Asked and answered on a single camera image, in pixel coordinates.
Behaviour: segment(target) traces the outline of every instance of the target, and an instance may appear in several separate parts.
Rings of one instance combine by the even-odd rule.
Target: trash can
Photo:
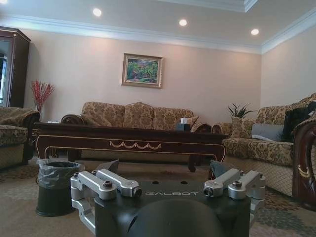
[[[70,178],[75,172],[84,171],[84,165],[60,161],[60,159],[38,159],[39,195],[36,214],[40,216],[66,215],[71,206]]]

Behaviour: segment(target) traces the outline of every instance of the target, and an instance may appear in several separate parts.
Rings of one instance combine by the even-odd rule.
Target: patterned rug
[[[84,162],[87,170],[99,163]],[[0,172],[0,236],[2,237],[92,237],[80,222],[78,213],[61,217],[39,217],[38,166],[32,160]],[[185,165],[120,163],[118,174],[136,180],[199,180],[205,181],[207,166],[190,173]],[[250,230],[251,237],[316,237],[316,212],[299,206],[292,198],[267,189],[265,207]]]

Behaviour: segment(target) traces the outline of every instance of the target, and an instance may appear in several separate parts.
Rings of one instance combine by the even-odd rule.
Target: painting
[[[161,88],[163,58],[124,54],[122,85]]]

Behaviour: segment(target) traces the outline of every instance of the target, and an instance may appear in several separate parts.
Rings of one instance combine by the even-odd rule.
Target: floral sofa
[[[39,120],[38,111],[0,107],[0,169],[27,164],[32,158],[32,126]]]
[[[211,132],[212,128],[206,123],[196,123],[191,110],[165,107],[152,107],[142,102],[129,105],[117,105],[101,102],[86,102],[81,116],[65,115],[62,123],[91,126],[111,126],[122,128],[140,128],[156,130],[175,130],[180,118],[192,118],[191,132]],[[120,159],[158,162],[187,162],[188,155],[164,155],[154,153],[133,153],[118,151],[89,151],[72,152],[69,159]]]
[[[254,123],[284,125],[286,111],[306,107],[313,100],[316,93],[291,105],[263,107],[255,121],[240,122],[232,117],[234,131],[231,123],[214,125],[213,133],[231,135],[223,141],[227,154],[224,162],[244,171],[262,172],[268,187],[316,205],[316,116],[294,129],[294,143],[251,139]]]

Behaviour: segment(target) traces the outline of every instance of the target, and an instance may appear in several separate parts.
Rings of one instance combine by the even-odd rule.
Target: ceiling
[[[102,10],[101,17],[92,15],[94,7]],[[23,19],[47,21],[167,36],[169,41],[191,40],[201,46],[204,42],[205,47],[215,43],[258,48],[311,14],[316,16],[316,0],[8,0],[0,5],[0,24],[32,29]],[[178,24],[182,18],[188,21],[186,27]],[[250,34],[253,28],[259,35]]]

